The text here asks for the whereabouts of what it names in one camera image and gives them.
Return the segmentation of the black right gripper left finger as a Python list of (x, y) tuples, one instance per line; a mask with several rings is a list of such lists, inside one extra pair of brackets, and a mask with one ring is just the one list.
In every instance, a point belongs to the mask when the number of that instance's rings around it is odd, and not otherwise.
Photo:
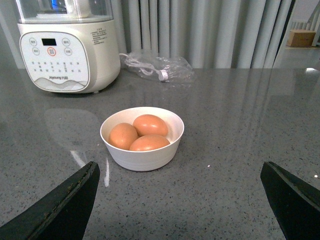
[(2, 240), (81, 240), (94, 206), (100, 168), (89, 162), (0, 228)]

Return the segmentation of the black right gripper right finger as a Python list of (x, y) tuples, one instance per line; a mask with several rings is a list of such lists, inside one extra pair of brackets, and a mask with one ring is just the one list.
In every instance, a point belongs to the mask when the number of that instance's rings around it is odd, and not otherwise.
[(263, 163), (260, 179), (287, 240), (320, 238), (320, 191), (274, 162)]

